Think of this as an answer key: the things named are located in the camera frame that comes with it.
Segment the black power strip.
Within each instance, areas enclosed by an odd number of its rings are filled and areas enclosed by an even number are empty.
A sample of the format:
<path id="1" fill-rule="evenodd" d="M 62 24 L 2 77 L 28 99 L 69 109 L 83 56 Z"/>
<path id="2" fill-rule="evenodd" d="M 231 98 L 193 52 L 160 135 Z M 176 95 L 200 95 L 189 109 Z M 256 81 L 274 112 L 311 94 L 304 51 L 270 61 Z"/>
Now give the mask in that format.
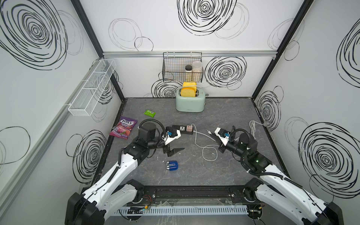
<path id="1" fill-rule="evenodd" d="M 194 128 L 193 128 L 193 132 L 190 133 L 190 132 L 187 132 L 187 131 L 186 131 L 186 126 L 187 126 L 187 125 L 185 125 L 185 126 L 183 126 L 183 125 L 172 125 L 172 128 L 179 130 L 181 134 L 193 135 L 193 133 L 194 133 Z"/>

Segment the pink usb charger adapter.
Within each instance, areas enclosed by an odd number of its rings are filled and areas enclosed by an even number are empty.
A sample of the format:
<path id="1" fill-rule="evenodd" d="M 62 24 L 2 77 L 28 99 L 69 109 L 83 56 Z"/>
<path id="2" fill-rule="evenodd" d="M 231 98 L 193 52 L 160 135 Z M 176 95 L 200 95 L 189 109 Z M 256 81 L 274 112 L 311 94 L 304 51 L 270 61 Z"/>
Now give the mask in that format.
<path id="1" fill-rule="evenodd" d="M 193 132 L 193 126 L 187 125 L 186 126 L 186 131 L 192 133 Z"/>

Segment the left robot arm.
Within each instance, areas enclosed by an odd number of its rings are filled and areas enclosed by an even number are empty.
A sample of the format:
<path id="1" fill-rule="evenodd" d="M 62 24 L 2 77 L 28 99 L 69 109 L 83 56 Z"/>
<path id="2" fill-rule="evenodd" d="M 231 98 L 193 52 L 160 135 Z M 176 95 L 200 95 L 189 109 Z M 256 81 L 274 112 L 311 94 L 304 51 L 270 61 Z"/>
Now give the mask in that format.
<path id="1" fill-rule="evenodd" d="M 67 202 L 66 225 L 103 225 L 118 209 L 130 202 L 140 202 L 143 185 L 135 180 L 122 184 L 151 150 L 163 149 L 171 157 L 182 148 L 170 148 L 170 142 L 181 137 L 179 129 L 164 127 L 155 119 L 146 119 L 138 126 L 138 135 L 119 152 L 115 165 L 82 194 L 74 193 Z"/>

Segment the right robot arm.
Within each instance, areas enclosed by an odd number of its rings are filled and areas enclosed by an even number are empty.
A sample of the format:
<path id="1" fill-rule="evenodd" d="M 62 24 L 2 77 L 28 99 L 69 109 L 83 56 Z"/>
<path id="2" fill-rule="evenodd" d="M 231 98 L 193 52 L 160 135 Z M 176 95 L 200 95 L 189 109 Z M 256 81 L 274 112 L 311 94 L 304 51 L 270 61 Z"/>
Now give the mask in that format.
<path id="1" fill-rule="evenodd" d="M 253 178 L 244 186 L 244 198 L 261 201 L 285 215 L 297 225 L 342 225 L 343 213 L 334 202 L 326 203 L 306 191 L 277 168 L 257 150 L 258 142 L 242 128 L 227 131 L 216 128 L 209 133 L 219 144 L 219 150 L 240 157 L 247 173 Z"/>

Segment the green candy packet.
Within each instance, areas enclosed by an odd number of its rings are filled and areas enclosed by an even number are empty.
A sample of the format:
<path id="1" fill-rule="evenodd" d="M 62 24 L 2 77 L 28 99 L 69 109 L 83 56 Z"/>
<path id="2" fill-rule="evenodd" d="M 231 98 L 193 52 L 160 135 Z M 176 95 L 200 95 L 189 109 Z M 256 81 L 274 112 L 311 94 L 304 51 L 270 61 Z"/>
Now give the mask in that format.
<path id="1" fill-rule="evenodd" d="M 147 116 L 150 116 L 150 117 L 153 118 L 153 117 L 156 115 L 156 113 L 153 112 L 153 111 L 151 111 L 151 110 L 146 110 L 146 111 L 144 112 L 144 115 L 147 115 Z"/>

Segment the purple candy bag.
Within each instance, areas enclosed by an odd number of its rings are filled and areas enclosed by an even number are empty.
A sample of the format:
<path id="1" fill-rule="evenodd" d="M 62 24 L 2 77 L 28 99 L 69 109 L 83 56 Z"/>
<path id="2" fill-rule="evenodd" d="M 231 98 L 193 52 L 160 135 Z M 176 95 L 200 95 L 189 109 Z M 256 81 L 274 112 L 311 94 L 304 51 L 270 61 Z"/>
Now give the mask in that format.
<path id="1" fill-rule="evenodd" d="M 128 139 L 137 122 L 138 120 L 121 116 L 118 124 L 112 128 L 109 135 L 117 138 Z"/>

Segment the mint green toaster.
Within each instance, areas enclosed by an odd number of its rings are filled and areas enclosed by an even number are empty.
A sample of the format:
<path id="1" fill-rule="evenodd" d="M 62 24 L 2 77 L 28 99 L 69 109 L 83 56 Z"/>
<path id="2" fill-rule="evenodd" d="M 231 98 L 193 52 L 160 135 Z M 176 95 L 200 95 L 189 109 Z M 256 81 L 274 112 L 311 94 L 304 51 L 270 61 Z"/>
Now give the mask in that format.
<path id="1" fill-rule="evenodd" d="M 181 89 L 179 87 L 176 90 L 175 105 L 176 110 L 179 112 L 199 113 L 205 108 L 206 93 L 203 88 L 197 86 L 195 97 L 184 97 L 181 95 Z"/>

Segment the yellow sponge toast front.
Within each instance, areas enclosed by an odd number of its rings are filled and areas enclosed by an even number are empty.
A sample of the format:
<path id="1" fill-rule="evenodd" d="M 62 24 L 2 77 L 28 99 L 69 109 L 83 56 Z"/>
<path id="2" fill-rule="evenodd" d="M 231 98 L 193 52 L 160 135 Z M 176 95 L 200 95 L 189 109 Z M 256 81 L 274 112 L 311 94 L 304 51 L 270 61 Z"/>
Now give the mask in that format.
<path id="1" fill-rule="evenodd" d="M 180 95 L 182 97 L 195 97 L 196 91 L 197 91 L 196 86 L 183 87 L 180 91 Z"/>

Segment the yellow sponge toast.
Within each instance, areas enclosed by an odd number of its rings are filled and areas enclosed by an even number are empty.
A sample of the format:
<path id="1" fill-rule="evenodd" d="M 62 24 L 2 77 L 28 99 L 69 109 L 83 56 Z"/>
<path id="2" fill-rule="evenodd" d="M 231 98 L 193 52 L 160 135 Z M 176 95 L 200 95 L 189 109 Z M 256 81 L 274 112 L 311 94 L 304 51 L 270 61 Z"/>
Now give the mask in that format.
<path id="1" fill-rule="evenodd" d="M 182 97 L 195 97 L 196 91 L 197 91 L 196 86 L 183 87 L 180 91 L 180 95 Z"/>
<path id="2" fill-rule="evenodd" d="M 183 88 L 196 88 L 197 84 L 195 82 L 184 82 L 183 83 Z"/>

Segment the yellow sponge toast back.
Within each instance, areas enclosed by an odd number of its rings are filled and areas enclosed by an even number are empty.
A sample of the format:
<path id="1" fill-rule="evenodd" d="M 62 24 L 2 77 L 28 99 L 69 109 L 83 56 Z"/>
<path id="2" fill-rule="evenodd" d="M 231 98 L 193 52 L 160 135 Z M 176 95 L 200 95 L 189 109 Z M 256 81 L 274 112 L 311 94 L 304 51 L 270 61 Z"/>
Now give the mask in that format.
<path id="1" fill-rule="evenodd" d="M 196 88 L 197 84 L 195 82 L 184 82 L 183 83 L 183 88 Z"/>

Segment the white lid plastic jar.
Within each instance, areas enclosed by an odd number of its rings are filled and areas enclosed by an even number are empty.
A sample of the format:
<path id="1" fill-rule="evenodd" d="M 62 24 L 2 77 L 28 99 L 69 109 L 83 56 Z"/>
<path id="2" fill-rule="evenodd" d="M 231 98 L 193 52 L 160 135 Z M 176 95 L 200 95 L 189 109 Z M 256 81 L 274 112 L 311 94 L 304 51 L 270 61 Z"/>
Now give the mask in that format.
<path id="1" fill-rule="evenodd" d="M 203 78 L 203 64 L 201 61 L 192 63 L 192 81 L 201 82 Z"/>

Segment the black lid spice jar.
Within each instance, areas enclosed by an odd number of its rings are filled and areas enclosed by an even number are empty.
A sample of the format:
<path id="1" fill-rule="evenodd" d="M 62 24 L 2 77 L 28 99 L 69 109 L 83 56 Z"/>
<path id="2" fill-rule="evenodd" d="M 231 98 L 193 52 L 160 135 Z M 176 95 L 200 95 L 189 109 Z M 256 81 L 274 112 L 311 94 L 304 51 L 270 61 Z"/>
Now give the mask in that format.
<path id="1" fill-rule="evenodd" d="M 192 82 L 192 65 L 186 65 L 185 66 L 185 82 L 189 83 Z"/>

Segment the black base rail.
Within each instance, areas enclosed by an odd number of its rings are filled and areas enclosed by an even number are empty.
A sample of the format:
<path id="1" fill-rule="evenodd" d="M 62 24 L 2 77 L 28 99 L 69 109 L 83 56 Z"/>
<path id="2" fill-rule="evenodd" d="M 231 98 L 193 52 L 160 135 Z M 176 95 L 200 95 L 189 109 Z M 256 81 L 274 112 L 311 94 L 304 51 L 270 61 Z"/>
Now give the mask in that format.
<path id="1" fill-rule="evenodd" d="M 229 200 L 233 203 L 258 203 L 256 192 L 260 185 L 239 186 L 144 186 L 136 200 L 141 203 L 159 203 L 166 200 Z"/>

